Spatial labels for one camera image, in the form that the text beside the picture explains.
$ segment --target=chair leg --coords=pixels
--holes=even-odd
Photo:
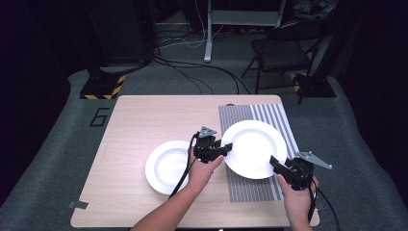
[[[309,77],[310,76],[310,72],[312,71],[312,67],[310,67],[308,70],[307,70],[307,73],[306,73],[306,77]]]
[[[256,72],[255,94],[258,94],[260,78],[261,78],[261,68],[260,68],[260,66],[258,65],[257,72]]]
[[[252,65],[254,64],[254,62],[256,61],[257,57],[255,56],[251,63],[249,63],[249,65],[246,67],[246,70],[243,72],[243,75],[241,76],[241,78],[243,79],[243,76],[245,76],[246,72],[248,72],[248,70],[252,67]]]
[[[298,96],[298,100],[297,100],[297,105],[300,105],[300,104],[302,104],[302,100],[303,100],[303,94],[302,93],[300,93],[300,95]]]

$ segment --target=yellow and black tape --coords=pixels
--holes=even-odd
[[[300,87],[299,87],[299,85],[298,85],[299,83],[297,82],[295,77],[296,77],[296,74],[291,73],[292,82],[293,82],[294,85],[296,85],[296,86],[294,86],[294,91],[297,92],[300,89]]]
[[[122,88],[123,82],[125,81],[126,76],[121,76],[118,80],[117,80],[117,84],[115,86],[115,88],[113,89],[112,94],[83,94],[81,95],[81,99],[115,99],[117,98],[117,95],[120,92],[120,89]]]

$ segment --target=ceramic plate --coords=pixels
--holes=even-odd
[[[222,136],[221,146],[233,143],[225,163],[239,175],[264,179],[273,175],[270,155],[285,164],[288,150],[282,135],[271,125],[258,120],[233,124]]]
[[[189,143],[169,141],[156,147],[147,158],[145,173],[150,186],[159,193],[170,195],[180,181],[187,165]],[[183,189],[189,176],[183,182]]]

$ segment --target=gray striped pad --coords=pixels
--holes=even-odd
[[[288,156],[298,152],[291,127],[282,104],[218,106],[221,133],[243,120],[259,120],[272,125],[285,139]],[[275,176],[267,179],[248,179],[235,173],[228,166],[228,189],[231,203],[282,200],[283,195]]]

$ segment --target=tabletop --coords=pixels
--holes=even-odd
[[[75,209],[73,227],[132,227],[165,202],[168,196],[150,187],[145,163],[150,153],[168,141],[190,141],[201,126],[221,139],[218,106],[282,104],[277,95],[123,95],[96,153]],[[315,212],[311,224],[319,224]],[[226,165],[181,220],[181,228],[288,227],[283,200],[231,203]]]

